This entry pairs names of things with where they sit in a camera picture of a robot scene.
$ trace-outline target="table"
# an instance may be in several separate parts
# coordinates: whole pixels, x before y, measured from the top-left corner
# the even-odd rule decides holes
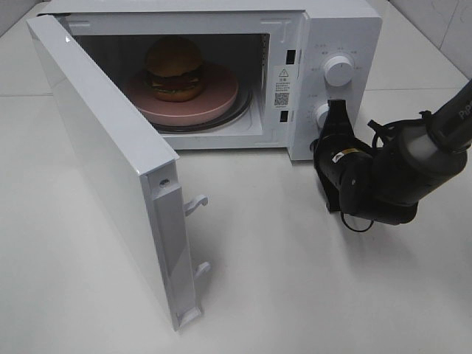
[[[84,181],[24,20],[0,53],[0,353],[471,352],[471,166],[413,222],[358,235],[284,150],[180,152],[184,197],[209,196],[187,230],[212,271],[175,333]],[[387,4],[356,133],[466,82]]]

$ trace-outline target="open microwave door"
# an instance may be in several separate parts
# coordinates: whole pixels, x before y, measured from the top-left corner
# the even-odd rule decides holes
[[[178,155],[59,21],[28,21],[74,151],[173,328],[200,314]]]

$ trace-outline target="black cable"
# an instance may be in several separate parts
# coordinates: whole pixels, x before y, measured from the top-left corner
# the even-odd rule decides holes
[[[342,220],[342,223],[344,224],[344,226],[346,226],[349,230],[354,231],[354,232],[359,232],[359,233],[367,232],[367,231],[370,230],[370,228],[374,224],[374,220],[371,220],[370,225],[367,228],[365,228],[363,230],[356,230],[356,229],[352,228],[351,226],[349,226],[349,224],[346,222],[346,219],[344,219],[344,213],[343,212],[340,212],[340,213],[341,213],[341,220]]]
[[[399,133],[399,130],[406,126],[418,126],[425,124],[426,118],[421,119],[404,119],[396,122],[390,122],[385,125],[380,125],[376,121],[371,120],[367,125],[371,127],[375,135],[372,139],[372,149],[377,152],[377,142],[380,138],[384,145],[391,142]]]

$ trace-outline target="white knob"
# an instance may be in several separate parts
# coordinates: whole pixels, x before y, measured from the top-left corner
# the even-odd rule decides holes
[[[354,63],[345,55],[337,55],[324,65],[324,77],[331,86],[344,86],[353,78]]]
[[[314,118],[316,119],[316,124],[319,126],[319,128],[323,128],[323,125],[325,125],[326,122],[326,117],[327,113],[330,110],[330,107],[325,103],[324,105],[319,106],[315,111],[314,111]]]

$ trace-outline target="pink plate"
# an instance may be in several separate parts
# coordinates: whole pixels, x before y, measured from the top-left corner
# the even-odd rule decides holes
[[[205,89],[186,102],[156,99],[146,85],[145,77],[144,70],[134,75],[123,91],[147,120],[160,125],[181,127],[209,122],[226,112],[237,96],[237,78],[228,68],[218,64],[204,64]]]

